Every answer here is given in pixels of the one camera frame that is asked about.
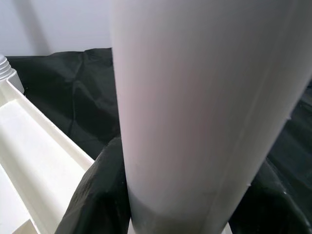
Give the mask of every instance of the white plastic container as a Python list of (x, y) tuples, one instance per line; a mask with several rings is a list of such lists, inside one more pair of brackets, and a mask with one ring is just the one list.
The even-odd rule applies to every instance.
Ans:
[(53, 234), (94, 162), (23, 94), (0, 55), (0, 234)]

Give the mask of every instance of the black plastic sheet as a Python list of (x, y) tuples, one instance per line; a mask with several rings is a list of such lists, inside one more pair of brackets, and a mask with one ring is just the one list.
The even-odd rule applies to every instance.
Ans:
[[(126, 234), (130, 211), (111, 49), (11, 57), (9, 61), (27, 98), (50, 120), (93, 159), (103, 149), (77, 187), (57, 233)], [(234, 234), (312, 234), (311, 223), (309, 86), (230, 225)]]

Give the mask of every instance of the white tube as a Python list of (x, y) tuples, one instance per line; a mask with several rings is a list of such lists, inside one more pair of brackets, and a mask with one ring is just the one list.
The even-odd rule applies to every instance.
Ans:
[(312, 1), (114, 0), (137, 234), (217, 234), (312, 73)]

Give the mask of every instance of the white surface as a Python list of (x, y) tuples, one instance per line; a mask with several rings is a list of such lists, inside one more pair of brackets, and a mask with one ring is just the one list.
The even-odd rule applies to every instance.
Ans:
[(38, 234), (32, 221), (29, 219), (23, 223), (18, 229), (16, 229), (13, 234)]
[(108, 0), (1, 0), (0, 53), (48, 55), (111, 47)]
[(0, 165), (0, 233), (11, 234), (29, 218), (24, 203)]
[[(133, 229), (131, 220), (129, 222), (128, 234), (136, 234), (135, 230)], [(226, 226), (225, 226), (225, 228), (224, 228), (224, 230), (222, 231), (221, 234), (232, 234), (230, 225), (228, 223), (226, 224)]]
[(112, 1), (138, 234), (222, 231), (311, 78), (311, 22), (312, 1)]
[[(93, 160), (8, 79), (0, 80), (0, 149), (0, 164), (5, 170), (0, 184), (0, 233), (11, 233), (25, 219), (32, 221), (38, 233), (54, 233)], [(15, 195), (5, 183), (5, 175)], [(8, 201), (17, 194), (29, 217), (20, 203), (12, 206), (18, 199)]]

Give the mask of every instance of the black cloth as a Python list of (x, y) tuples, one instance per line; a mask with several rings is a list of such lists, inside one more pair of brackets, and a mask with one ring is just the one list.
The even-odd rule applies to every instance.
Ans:
[(111, 49), (8, 60), (26, 97), (90, 157), (120, 135)]
[[(93, 159), (104, 149), (77, 187), (57, 234), (126, 234), (130, 211), (111, 49), (8, 59), (26, 97), (50, 120)], [(233, 234), (312, 234), (311, 224), (310, 85), (230, 225)]]
[(82, 177), (55, 234), (126, 234), (130, 219), (121, 139)]

